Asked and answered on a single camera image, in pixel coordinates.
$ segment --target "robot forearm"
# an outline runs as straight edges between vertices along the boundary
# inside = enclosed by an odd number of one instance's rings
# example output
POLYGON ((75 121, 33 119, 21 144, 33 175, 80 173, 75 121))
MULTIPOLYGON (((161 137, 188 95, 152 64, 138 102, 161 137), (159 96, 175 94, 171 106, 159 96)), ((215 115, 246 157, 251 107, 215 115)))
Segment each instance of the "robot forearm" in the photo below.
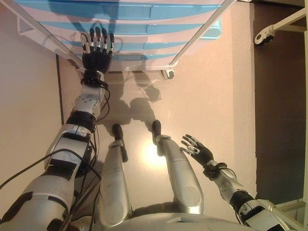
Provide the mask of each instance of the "robot forearm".
POLYGON ((204 174, 218 186, 222 199, 227 201, 241 222, 259 231, 284 231, 288 226, 261 202, 255 200, 241 185, 235 173, 225 163, 210 161, 204 174))
POLYGON ((89 145, 95 121, 100 114, 106 86, 103 74, 85 74, 81 94, 65 125, 62 126, 47 154, 45 172, 34 179, 4 215, 2 230, 58 230, 67 217, 74 199, 74 180, 89 164, 89 145))

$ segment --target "robot leg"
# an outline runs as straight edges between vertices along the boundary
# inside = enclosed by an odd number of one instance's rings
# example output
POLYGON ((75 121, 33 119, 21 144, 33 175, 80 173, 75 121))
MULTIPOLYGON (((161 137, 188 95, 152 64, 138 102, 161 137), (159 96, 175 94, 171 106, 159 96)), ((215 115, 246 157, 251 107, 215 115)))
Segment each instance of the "robot leg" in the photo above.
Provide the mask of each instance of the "robot leg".
POLYGON ((103 229, 120 224, 131 214, 122 164, 128 159, 120 125, 115 124, 113 132, 115 141, 109 145, 99 196, 100 221, 103 229))
POLYGON ((186 155, 170 136, 161 135, 158 120, 152 124, 153 142, 159 156, 165 156, 174 200, 180 212, 202 214, 203 193, 186 155))

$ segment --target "beige floor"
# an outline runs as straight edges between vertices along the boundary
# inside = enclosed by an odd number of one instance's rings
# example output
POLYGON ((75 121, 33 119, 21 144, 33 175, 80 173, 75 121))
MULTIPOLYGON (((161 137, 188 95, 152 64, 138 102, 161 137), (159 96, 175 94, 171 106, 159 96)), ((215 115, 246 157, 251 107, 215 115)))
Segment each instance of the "beige floor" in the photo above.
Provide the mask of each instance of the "beige floor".
MULTIPOLYGON (((110 127, 123 128, 129 161, 125 171, 133 208, 171 201, 164 157, 156 155, 148 125, 159 119, 162 133, 180 144, 191 134, 237 173, 239 181, 255 196, 255 111, 250 4, 237 2, 222 17, 222 36, 195 55, 181 58, 173 80, 159 72, 113 73, 110 114, 98 125, 100 156, 104 161, 113 140, 110 127)), ((67 61, 60 62, 64 119, 80 90, 80 75, 67 61)), ((205 214, 235 220, 202 168, 191 160, 205 196, 205 214)))

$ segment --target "caster wheel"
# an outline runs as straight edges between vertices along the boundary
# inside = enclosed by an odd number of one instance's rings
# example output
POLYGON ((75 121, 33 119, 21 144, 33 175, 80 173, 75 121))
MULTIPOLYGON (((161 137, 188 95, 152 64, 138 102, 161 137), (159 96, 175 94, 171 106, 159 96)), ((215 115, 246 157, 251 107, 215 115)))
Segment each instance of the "caster wheel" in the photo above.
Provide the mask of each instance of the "caster wheel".
POLYGON ((169 69, 169 70, 162 70, 162 74, 166 79, 173 79, 174 78, 174 70, 169 69))

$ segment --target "white plastic drawer unit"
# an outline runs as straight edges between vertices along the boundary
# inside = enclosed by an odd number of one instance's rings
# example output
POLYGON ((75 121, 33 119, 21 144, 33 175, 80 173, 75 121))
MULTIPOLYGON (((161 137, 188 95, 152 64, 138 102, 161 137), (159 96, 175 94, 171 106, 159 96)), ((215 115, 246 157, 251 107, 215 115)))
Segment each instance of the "white plastic drawer unit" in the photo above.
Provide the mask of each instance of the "white plastic drawer unit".
MULTIPOLYGON (((112 71, 167 66, 223 0, 14 0, 81 58, 80 33, 91 27, 115 35, 112 71)), ((220 20, 205 34, 217 39, 220 20)))

